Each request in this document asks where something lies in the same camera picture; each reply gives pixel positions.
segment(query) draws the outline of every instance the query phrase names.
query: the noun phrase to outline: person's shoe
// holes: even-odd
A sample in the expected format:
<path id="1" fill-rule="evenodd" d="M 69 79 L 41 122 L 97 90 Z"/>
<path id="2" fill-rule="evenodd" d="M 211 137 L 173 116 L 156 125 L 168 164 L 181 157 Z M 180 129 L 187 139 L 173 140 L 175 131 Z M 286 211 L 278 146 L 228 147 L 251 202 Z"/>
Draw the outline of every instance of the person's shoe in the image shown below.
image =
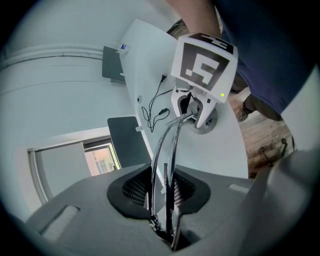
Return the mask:
<path id="1" fill-rule="evenodd" d="M 243 107 L 239 110 L 239 112 L 236 114 L 236 119 L 238 120 L 239 123 L 243 122 L 248 118 L 249 114 L 247 114 Z"/>
<path id="2" fill-rule="evenodd" d="M 234 89 L 231 88 L 230 93 L 231 93 L 231 94 L 238 94 L 238 93 L 240 93 L 241 91 L 242 91 L 242 90 L 234 90 Z"/>

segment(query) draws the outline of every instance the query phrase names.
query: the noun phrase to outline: metal rod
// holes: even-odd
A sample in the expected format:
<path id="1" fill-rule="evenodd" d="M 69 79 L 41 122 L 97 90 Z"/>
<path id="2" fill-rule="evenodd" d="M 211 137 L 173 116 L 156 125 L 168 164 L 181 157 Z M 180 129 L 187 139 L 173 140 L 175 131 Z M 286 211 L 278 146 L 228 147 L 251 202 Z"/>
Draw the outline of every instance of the metal rod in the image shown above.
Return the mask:
<path id="1" fill-rule="evenodd" d="M 186 120 L 192 118 L 193 116 L 194 116 L 194 113 L 192 111 L 190 111 L 190 112 L 183 114 L 183 115 L 177 117 L 176 119 L 168 122 L 165 131 L 161 135 L 161 137 L 158 141 L 158 144 L 155 147 L 153 159 L 152 159 L 152 163 L 151 163 L 151 170 L 152 170 L 152 173 L 151 173 L 151 196 L 149 197 L 149 211 L 151 211 L 152 215 L 156 214 L 156 207 L 155 207 L 156 174 L 157 174 L 157 165 L 158 165 L 158 159 L 159 159 L 159 154 L 160 154 L 162 144 L 163 144 L 163 142 L 164 142 L 164 140 L 165 140 L 165 138 L 166 138 L 166 136 L 172 126 L 176 125 L 180 120 L 185 122 Z"/>
<path id="2" fill-rule="evenodd" d="M 171 249 L 175 252 L 177 250 L 177 246 L 178 246 L 178 241 L 181 235 L 181 229 L 182 229 L 182 224 L 181 224 L 181 215 L 180 213 L 178 213 L 178 220 L 177 220 L 177 224 L 176 224 L 176 230 L 175 230 L 175 235 L 173 237 L 173 241 L 171 244 Z"/>
<path id="3" fill-rule="evenodd" d="M 151 174 L 151 184 L 152 184 L 152 191 L 151 191 L 151 202 L 149 203 L 149 210 L 151 211 L 152 215 L 156 214 L 156 207 L 155 207 L 155 187 L 156 187 L 156 173 L 157 173 L 157 165 L 158 165 L 158 159 L 159 159 L 159 154 L 160 154 L 160 150 L 162 147 L 162 143 L 164 142 L 168 132 L 171 129 L 171 125 L 169 124 L 165 131 L 163 132 L 163 134 L 161 135 L 158 144 L 155 147 L 155 151 L 153 154 L 153 158 L 152 158 L 152 163 L 151 163 L 151 169 L 152 169 L 152 174 Z"/>
<path id="4" fill-rule="evenodd" d="M 266 149 L 264 147 L 260 147 L 259 152 L 263 155 L 265 161 L 268 163 L 269 167 L 273 167 L 274 164 L 271 162 L 270 158 L 265 153 Z"/>
<path id="5" fill-rule="evenodd" d="M 166 233 L 171 235 L 173 233 L 172 227 L 172 213 L 175 206 L 175 181 L 174 174 L 176 171 L 176 152 L 177 152 L 177 143 L 178 137 L 180 134 L 181 126 L 184 122 L 184 118 L 180 118 L 175 129 L 172 143 L 169 151 L 168 166 L 166 171 L 166 184 L 165 184 L 165 222 L 166 222 Z"/>
<path id="6" fill-rule="evenodd" d="M 183 120 L 183 122 L 189 120 L 190 118 L 193 118 L 197 113 L 194 113 L 192 111 L 189 111 L 188 113 L 182 114 L 179 117 L 177 117 L 176 119 L 171 120 L 170 122 L 166 123 L 166 125 L 170 125 L 170 126 L 174 126 L 176 125 L 179 120 Z"/>
<path id="7" fill-rule="evenodd" d="M 286 154 L 286 150 L 287 150 L 287 147 L 288 147 L 288 143 L 287 143 L 287 140 L 285 138 L 283 138 L 281 140 L 281 143 L 284 145 L 284 148 L 281 152 L 281 155 L 280 155 L 280 158 L 284 158 L 285 154 Z"/>

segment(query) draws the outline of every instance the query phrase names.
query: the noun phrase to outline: person's arm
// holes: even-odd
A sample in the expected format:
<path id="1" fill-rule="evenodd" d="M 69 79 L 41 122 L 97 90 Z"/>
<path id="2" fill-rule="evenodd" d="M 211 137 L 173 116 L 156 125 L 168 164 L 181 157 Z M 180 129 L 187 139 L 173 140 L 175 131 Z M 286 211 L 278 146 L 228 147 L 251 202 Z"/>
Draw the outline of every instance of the person's arm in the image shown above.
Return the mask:
<path id="1" fill-rule="evenodd" d="M 217 13 L 212 0 L 166 0 L 180 15 L 190 33 L 220 37 Z"/>

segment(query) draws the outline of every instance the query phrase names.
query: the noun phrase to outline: black cable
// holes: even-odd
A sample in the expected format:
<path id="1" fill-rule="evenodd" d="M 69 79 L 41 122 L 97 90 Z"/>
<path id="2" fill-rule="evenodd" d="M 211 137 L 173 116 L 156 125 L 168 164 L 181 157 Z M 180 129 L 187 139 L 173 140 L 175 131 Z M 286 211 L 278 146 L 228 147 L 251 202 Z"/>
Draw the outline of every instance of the black cable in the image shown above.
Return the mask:
<path id="1" fill-rule="evenodd" d="M 158 85 L 158 88 L 157 88 L 157 90 L 156 90 L 156 93 L 155 93 L 154 97 L 152 98 L 152 100 L 149 102 L 149 106 L 148 106 L 148 107 L 149 107 L 149 109 L 148 109 L 149 112 L 147 111 L 147 109 L 146 109 L 144 106 L 141 107 L 141 109 L 142 109 L 142 114 L 143 114 L 143 118 L 147 121 L 147 126 L 150 128 L 150 131 L 151 131 L 152 133 L 154 132 L 154 128 L 155 128 L 156 123 L 157 123 L 158 121 L 160 121 L 160 120 L 163 120 L 163 119 L 167 118 L 167 117 L 169 116 L 169 114 L 170 114 L 170 110 L 169 110 L 169 109 L 167 109 L 167 108 L 162 109 L 162 111 L 160 111 L 159 114 L 156 115 L 156 116 L 153 118 L 153 122 L 152 122 L 153 124 L 151 124 L 151 119 L 152 119 L 152 117 L 151 117 L 151 110 L 152 110 L 152 106 L 153 106 L 156 98 L 159 97 L 159 96 L 161 96 L 161 95 L 167 94 L 167 93 L 169 93 L 169 92 L 171 92 L 171 91 L 173 90 L 173 89 L 167 90 L 167 91 L 165 91 L 165 92 L 157 95 L 158 92 L 159 92 L 160 86 L 161 86 L 162 82 L 165 80 L 165 78 L 166 78 L 166 76 L 165 76 L 165 75 L 162 75 L 162 78 L 161 78 L 161 81 L 160 81 L 160 83 L 159 83 L 159 85 Z M 166 112 L 166 111 L 168 111 L 168 114 L 167 114 L 165 117 L 156 120 L 156 117 L 158 117 L 159 115 L 163 114 L 163 113 Z"/>

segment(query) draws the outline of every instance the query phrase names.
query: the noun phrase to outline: blue shirt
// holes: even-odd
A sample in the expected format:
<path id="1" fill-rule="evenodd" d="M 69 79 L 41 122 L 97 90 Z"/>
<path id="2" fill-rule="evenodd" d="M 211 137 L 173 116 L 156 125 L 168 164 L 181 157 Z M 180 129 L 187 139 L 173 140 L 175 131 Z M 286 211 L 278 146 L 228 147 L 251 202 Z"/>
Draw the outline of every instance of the blue shirt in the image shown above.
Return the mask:
<path id="1" fill-rule="evenodd" d="M 238 72 L 254 96 L 281 114 L 316 64 L 309 55 L 312 45 L 308 47 L 298 27 L 295 35 L 290 22 L 284 24 L 258 1 L 214 4 L 223 23 L 222 39 L 238 48 Z"/>

